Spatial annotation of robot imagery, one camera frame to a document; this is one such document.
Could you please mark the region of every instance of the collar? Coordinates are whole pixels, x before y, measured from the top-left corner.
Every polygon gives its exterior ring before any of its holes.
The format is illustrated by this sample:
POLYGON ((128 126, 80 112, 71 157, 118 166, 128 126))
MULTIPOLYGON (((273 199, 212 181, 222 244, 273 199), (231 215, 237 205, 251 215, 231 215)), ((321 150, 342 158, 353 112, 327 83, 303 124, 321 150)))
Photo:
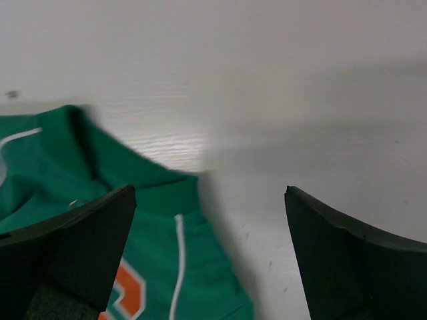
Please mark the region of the collar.
POLYGON ((37 117, 45 152, 81 180, 104 180, 103 172, 112 173, 135 187, 139 208, 147 212, 175 215, 199 208, 197 177, 141 157, 97 128, 81 108, 65 105, 37 117))

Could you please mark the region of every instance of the orange number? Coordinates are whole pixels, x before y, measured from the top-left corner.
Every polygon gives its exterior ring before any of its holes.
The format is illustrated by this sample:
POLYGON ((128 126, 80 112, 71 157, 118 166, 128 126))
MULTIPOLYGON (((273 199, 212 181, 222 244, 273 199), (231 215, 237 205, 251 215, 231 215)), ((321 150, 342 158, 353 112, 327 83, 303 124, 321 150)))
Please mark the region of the orange number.
MULTIPOLYGON (((136 320, 145 309, 145 280, 121 258, 114 289, 119 291, 119 298, 113 303, 114 308, 125 320, 136 320)), ((108 312, 99 315, 98 320, 114 320, 108 312)))

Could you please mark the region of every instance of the white table surface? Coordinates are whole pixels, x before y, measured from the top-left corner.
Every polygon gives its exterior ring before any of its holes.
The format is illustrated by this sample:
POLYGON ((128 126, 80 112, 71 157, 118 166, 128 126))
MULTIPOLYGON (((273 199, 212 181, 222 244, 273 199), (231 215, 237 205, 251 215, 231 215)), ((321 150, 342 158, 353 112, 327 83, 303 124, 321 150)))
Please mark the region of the white table surface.
POLYGON ((258 319, 309 319, 286 185, 427 241, 426 16, 421 0, 0 0, 0 113, 90 104, 125 144, 203 171, 258 319))

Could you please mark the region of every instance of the clothing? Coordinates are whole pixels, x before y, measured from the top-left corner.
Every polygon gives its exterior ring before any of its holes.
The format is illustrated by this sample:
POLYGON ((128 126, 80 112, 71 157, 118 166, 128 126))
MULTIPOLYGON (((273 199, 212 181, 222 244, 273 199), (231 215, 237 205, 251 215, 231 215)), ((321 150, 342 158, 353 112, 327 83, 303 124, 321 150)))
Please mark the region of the clothing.
POLYGON ((0 233, 127 183, 136 188, 135 217, 100 319, 253 319, 252 304, 202 215, 197 177, 139 156, 72 105, 0 117, 0 148, 0 233))

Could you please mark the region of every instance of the white drawstring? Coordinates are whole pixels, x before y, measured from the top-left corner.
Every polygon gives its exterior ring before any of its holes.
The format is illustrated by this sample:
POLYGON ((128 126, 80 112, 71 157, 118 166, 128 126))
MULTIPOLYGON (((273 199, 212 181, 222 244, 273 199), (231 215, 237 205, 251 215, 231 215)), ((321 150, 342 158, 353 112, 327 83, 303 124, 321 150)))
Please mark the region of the white drawstring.
POLYGON ((8 143, 12 140, 24 138, 24 137, 27 137, 29 135, 34 135, 36 133, 39 133, 41 130, 42 130, 42 128, 35 128, 32 130, 23 131, 20 133, 16 133, 14 135, 10 135, 10 136, 0 140, 0 186, 2 186, 2 184, 5 182, 6 176, 7 176, 7 164, 6 164, 5 160, 3 159, 3 157, 1 156, 2 148, 5 146, 6 143, 8 143))
POLYGON ((79 200, 78 200, 78 199, 76 199, 76 200, 74 200, 74 201, 70 202, 68 206, 69 206, 70 208, 73 208, 73 206, 74 206, 78 201, 79 201, 79 200))
POLYGON ((169 320, 175 320, 176 308, 178 304, 179 294, 181 292, 182 283, 184 280, 185 273, 185 237, 184 237, 184 223, 183 216, 176 215, 176 235, 178 240, 179 250, 179 267, 178 267, 178 278, 175 285, 175 291, 173 292, 171 309, 169 310, 169 320))

